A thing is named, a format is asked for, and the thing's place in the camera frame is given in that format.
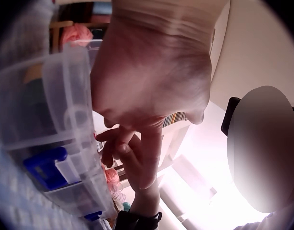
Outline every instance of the pink yarn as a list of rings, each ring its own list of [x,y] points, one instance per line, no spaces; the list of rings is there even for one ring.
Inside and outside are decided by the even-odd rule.
[[[114,168],[108,169],[105,171],[106,174],[106,182],[111,183],[113,185],[119,185],[119,175]]]
[[[90,40],[93,38],[91,31],[84,25],[75,23],[72,26],[66,26],[61,36],[61,44],[64,45],[69,41]],[[80,42],[78,45],[86,46],[88,42]]]
[[[109,187],[109,190],[111,192],[111,195],[112,195],[112,198],[113,200],[115,201],[118,201],[120,203],[123,203],[125,202],[126,200],[126,195],[121,193],[119,190],[118,190],[118,187],[114,184],[111,184],[109,183],[108,184],[108,187]]]

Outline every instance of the white wall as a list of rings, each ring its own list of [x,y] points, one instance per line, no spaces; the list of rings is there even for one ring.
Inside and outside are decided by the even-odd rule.
[[[228,1],[225,7],[223,8],[215,24],[215,36],[214,36],[214,42],[213,42],[213,47],[211,51],[211,63],[212,63],[211,79],[214,76],[215,69],[218,64],[221,48],[224,41],[224,36],[226,34],[229,10],[230,10],[230,1]]]
[[[293,39],[263,3],[231,0],[210,100],[226,109],[230,97],[263,85],[278,88],[294,105]]]

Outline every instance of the black watch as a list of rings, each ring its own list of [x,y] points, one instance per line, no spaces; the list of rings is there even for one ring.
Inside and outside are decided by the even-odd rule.
[[[134,213],[120,211],[115,220],[113,230],[154,230],[158,227],[161,218],[161,212],[158,212],[153,217],[147,218]]]

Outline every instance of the blue plastic latch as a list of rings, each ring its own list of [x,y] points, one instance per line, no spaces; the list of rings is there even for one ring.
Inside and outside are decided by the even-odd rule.
[[[44,187],[53,190],[67,185],[67,181],[54,165],[55,160],[63,161],[66,157],[66,149],[57,147],[25,159],[23,165]]]
[[[102,215],[102,211],[88,214],[88,215],[84,216],[84,218],[87,219],[88,221],[95,221],[97,219],[100,219],[100,217],[98,215]]]

